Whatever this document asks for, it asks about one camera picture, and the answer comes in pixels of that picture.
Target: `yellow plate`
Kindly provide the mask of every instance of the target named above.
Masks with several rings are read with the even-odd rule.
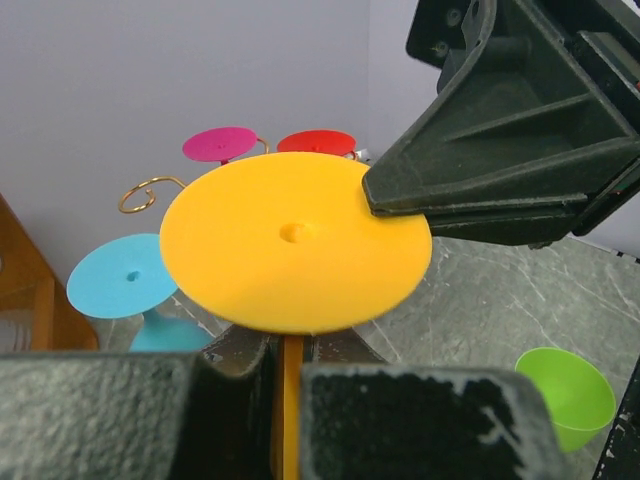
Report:
[[[371,215],[366,170],[305,152],[217,168],[167,210],[165,265],[193,301],[256,330],[327,333],[371,320],[415,289],[432,244],[421,215]]]

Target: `green bowl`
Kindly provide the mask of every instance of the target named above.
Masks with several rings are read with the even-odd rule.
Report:
[[[542,394],[560,448],[574,452],[606,427],[616,413],[616,398],[607,379],[578,355],[559,348],[534,348],[516,363]]]

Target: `gold hook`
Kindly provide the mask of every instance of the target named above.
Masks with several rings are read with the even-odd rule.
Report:
[[[258,141],[264,145],[264,153],[269,153],[269,142],[258,137]]]
[[[129,190],[127,193],[125,193],[122,196],[122,198],[120,199],[120,201],[118,202],[118,210],[120,210],[122,213],[138,213],[138,212],[141,212],[142,210],[145,210],[146,208],[149,208],[156,201],[156,194],[153,193],[153,190],[151,188],[147,188],[144,191],[144,193],[146,193],[147,196],[149,197],[149,199],[147,200],[147,203],[145,203],[144,205],[140,205],[139,207],[133,207],[133,208],[125,208],[124,202],[126,202],[127,199],[131,195],[136,193],[138,190],[141,190],[144,187],[146,187],[148,185],[151,185],[152,183],[164,182],[164,181],[170,181],[170,182],[177,183],[182,188],[185,188],[187,186],[186,183],[184,183],[182,180],[180,180],[180,179],[178,179],[176,177],[153,177],[153,178],[150,178],[149,180],[146,180],[146,181],[144,181],[142,183],[139,183],[138,185],[133,187],[131,190]]]

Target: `pink disc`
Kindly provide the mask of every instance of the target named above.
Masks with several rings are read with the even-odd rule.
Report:
[[[227,163],[251,150],[258,136],[244,127],[221,127],[198,133],[182,146],[182,153],[196,162]]]

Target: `gray countertop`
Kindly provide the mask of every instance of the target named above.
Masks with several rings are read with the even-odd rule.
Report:
[[[511,369],[526,350],[557,346],[597,366],[620,401],[640,354],[638,279],[632,259],[573,239],[532,251],[438,238],[411,297],[356,330],[394,363]],[[214,334],[227,325],[183,295],[161,310]],[[103,349],[126,351],[140,322],[93,323]],[[572,478],[591,478],[606,434],[570,455]]]

